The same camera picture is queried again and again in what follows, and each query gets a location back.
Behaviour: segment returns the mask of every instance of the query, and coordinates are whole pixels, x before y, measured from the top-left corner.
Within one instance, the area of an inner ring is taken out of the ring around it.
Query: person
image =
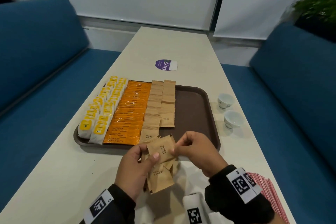
[[[160,155],[155,153],[145,162],[139,163],[141,153],[146,150],[145,144],[138,144],[123,156],[115,183],[108,189],[114,200],[99,213],[93,224],[134,223],[135,202],[143,191],[147,173],[160,158]],[[235,224],[285,224],[262,194],[245,204],[236,196],[235,190],[223,185],[228,180],[228,172],[236,168],[224,160],[204,134],[186,132],[171,150],[171,154],[176,157],[186,156],[209,178],[210,185],[205,190],[205,200],[213,211],[233,220]]]

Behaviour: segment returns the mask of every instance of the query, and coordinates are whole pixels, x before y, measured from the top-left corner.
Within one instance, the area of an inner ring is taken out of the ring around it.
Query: teacup
[[[218,96],[217,102],[220,108],[226,109],[235,103],[235,99],[230,94],[222,93]]]
[[[224,114],[224,123],[227,128],[239,128],[244,124],[244,117],[235,111],[229,110]]]

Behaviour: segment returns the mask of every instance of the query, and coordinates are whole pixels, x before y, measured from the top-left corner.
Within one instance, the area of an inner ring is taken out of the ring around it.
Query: black sleeve
[[[92,224],[134,224],[135,202],[117,185],[108,191],[113,201],[98,215]]]
[[[245,204],[226,177],[236,169],[229,165],[209,179],[205,188],[205,201],[214,212],[219,212],[235,224],[269,223],[274,218],[271,203],[259,194]]]

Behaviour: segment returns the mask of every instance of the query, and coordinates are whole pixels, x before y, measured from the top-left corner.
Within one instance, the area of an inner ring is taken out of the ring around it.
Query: blue seat cushion
[[[336,43],[283,23],[250,65],[336,172]]]
[[[0,211],[120,52],[88,49],[0,119]]]
[[[253,69],[222,67],[296,223],[336,223],[332,169]]]
[[[0,5],[0,111],[89,45],[69,0]]]

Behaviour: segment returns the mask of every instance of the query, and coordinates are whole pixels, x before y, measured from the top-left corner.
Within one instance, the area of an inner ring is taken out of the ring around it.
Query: tray
[[[160,128],[159,135],[164,137],[172,134],[175,140],[179,140],[186,131],[196,131],[205,134],[219,150],[221,142],[207,93],[197,87],[176,85],[175,89],[175,127]],[[113,149],[130,149],[132,147],[132,145],[124,144],[89,144],[88,139],[78,136],[78,127],[73,133],[73,138],[81,146]]]

